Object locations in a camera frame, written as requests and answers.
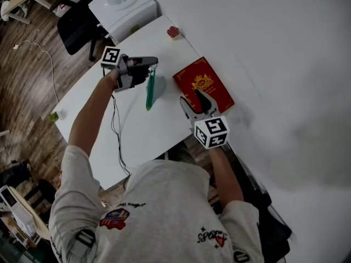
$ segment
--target red book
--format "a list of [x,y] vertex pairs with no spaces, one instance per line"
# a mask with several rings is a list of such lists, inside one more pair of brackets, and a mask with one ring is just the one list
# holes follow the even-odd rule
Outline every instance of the red book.
[[201,112],[201,105],[194,92],[195,89],[203,90],[213,97],[220,113],[234,105],[227,89],[204,57],[179,71],[173,79],[196,112]]

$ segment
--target printed logo on sweatshirt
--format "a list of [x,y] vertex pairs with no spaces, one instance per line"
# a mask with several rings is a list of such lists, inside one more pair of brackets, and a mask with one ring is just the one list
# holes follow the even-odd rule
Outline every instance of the printed logo on sweatshirt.
[[129,212],[124,208],[115,209],[105,215],[105,218],[100,220],[100,227],[106,226],[107,229],[117,228],[122,230],[125,227],[124,221],[129,217]]
[[220,230],[210,230],[209,232],[206,231],[204,227],[201,228],[201,233],[197,235],[198,241],[197,243],[203,243],[205,241],[215,240],[216,243],[214,247],[217,249],[219,247],[223,247],[225,241],[227,240],[227,234]]
[[133,204],[133,203],[120,203],[118,205],[118,207],[125,207],[127,205],[130,205],[133,208],[139,208],[139,207],[143,207],[144,205],[146,205],[146,203],[142,203],[142,204]]

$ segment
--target white cable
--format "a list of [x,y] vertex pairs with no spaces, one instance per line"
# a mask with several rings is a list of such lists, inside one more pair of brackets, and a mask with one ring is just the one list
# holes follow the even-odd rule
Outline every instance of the white cable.
[[57,93],[56,93],[55,81],[54,81],[54,64],[53,64],[53,59],[52,59],[51,55],[50,55],[47,51],[43,50],[42,47],[40,47],[40,45],[39,45],[38,43],[36,43],[36,40],[38,40],[39,35],[40,35],[40,30],[37,29],[37,30],[34,32],[34,34],[33,34],[32,42],[29,41],[29,40],[24,40],[24,41],[22,41],[21,43],[19,43],[18,45],[15,45],[14,49],[17,50],[23,43],[29,42],[29,43],[31,44],[29,50],[32,50],[32,49],[33,49],[33,45],[37,45],[43,53],[47,53],[47,54],[49,55],[50,61],[51,61],[51,73],[52,73],[52,79],[53,79],[54,92],[55,92],[55,96],[56,96],[56,101],[57,101],[57,103],[59,103],[59,98],[58,98]]

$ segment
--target person's hand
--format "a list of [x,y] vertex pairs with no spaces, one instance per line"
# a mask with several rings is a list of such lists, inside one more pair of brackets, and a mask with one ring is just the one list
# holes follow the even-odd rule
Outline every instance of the person's hand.
[[114,68],[104,77],[104,78],[106,78],[107,81],[109,81],[109,84],[111,84],[113,90],[118,88],[117,79],[118,79],[119,75],[120,74],[119,74],[117,68]]

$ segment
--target person's arm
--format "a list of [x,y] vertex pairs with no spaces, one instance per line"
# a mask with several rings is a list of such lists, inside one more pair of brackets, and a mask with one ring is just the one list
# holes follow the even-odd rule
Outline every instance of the person's arm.
[[[117,76],[117,71],[112,71],[99,81],[72,126],[62,160],[61,187],[51,208],[49,230],[54,254],[63,262],[87,262],[73,252],[75,237],[82,230],[95,232],[106,212],[98,195],[100,183],[93,178],[89,155],[116,88]],[[94,252],[92,248],[84,256],[94,257]]]
[[99,81],[73,123],[68,145],[78,146],[88,156],[98,137],[111,94],[117,88],[117,78],[118,71],[114,69]]
[[240,185],[224,151],[217,147],[210,149],[209,153],[222,208],[224,209],[231,201],[244,201]]
[[258,210],[244,202],[240,185],[221,148],[209,150],[217,192],[223,208],[220,221],[233,245],[233,262],[263,263]]

